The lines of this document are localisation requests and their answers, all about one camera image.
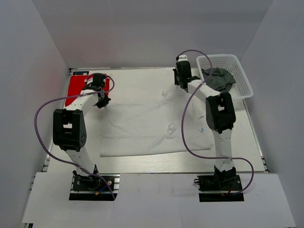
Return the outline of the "white t shirt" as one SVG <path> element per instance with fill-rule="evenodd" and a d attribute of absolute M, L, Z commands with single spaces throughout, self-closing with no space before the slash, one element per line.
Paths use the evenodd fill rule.
<path fill-rule="evenodd" d="M 213 136 L 205 105 L 171 85 L 156 100 L 110 104 L 101 115 L 100 157 L 210 150 Z"/>

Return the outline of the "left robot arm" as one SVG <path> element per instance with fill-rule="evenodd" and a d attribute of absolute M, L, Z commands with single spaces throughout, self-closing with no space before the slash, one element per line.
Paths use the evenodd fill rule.
<path fill-rule="evenodd" d="M 93 164 L 85 148 L 87 132 L 85 115 L 89 110 L 106 107 L 110 98 L 106 90 L 107 75 L 94 73 L 85 80 L 85 86 L 80 96 L 64 109 L 53 112 L 53 143 L 77 164 L 73 172 L 78 182 L 83 182 L 89 189 L 94 190 L 100 185 L 97 166 Z"/>

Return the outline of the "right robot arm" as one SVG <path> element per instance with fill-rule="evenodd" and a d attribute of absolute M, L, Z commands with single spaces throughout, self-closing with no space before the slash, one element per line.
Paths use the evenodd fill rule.
<path fill-rule="evenodd" d="M 232 161 L 231 135 L 236 121 L 235 110 L 230 93 L 220 93 L 208 85 L 206 79 L 193 76 L 186 55 L 176 57 L 174 83 L 188 94 L 205 104 L 206 122 L 213 133 L 216 156 L 214 176 L 207 184 L 214 184 L 219 189 L 226 189 L 236 178 L 236 168 Z"/>

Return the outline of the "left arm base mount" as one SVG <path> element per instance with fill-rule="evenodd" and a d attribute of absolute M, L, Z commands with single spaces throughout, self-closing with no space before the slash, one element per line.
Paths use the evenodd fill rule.
<path fill-rule="evenodd" d="M 114 201 L 119 190 L 120 175 L 106 174 L 104 180 L 80 176 L 73 171 L 73 178 L 70 188 L 70 201 Z"/>

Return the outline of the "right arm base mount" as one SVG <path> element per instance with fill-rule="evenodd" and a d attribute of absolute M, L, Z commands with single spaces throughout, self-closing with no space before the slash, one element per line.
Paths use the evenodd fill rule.
<path fill-rule="evenodd" d="M 199 188 L 200 202 L 242 202 L 244 194 L 236 168 L 220 171 L 214 168 L 212 175 L 199 175 L 193 180 Z"/>

